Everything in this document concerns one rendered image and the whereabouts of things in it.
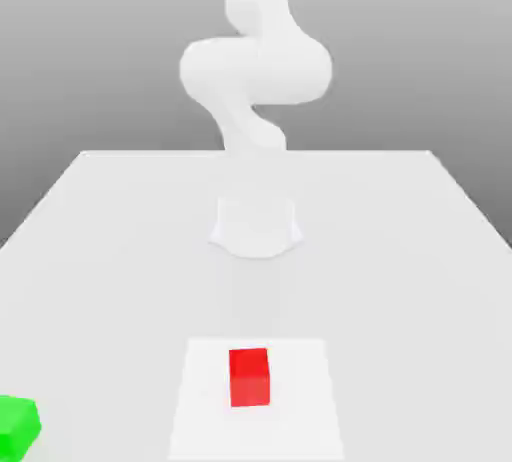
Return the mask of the small green cube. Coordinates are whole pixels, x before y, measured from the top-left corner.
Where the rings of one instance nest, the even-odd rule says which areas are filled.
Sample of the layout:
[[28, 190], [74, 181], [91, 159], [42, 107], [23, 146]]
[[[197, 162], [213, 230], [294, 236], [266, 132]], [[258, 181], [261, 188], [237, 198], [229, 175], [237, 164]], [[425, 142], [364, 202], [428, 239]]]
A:
[[0, 462], [21, 462], [40, 432], [34, 400], [0, 396]]

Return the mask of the small red cube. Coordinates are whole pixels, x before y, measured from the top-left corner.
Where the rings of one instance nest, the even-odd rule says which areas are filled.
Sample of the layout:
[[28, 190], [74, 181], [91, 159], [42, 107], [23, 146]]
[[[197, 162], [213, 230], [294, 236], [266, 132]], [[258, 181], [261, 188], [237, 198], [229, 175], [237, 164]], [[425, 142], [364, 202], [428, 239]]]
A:
[[270, 369], [267, 349], [231, 349], [229, 384], [232, 407], [268, 406]]

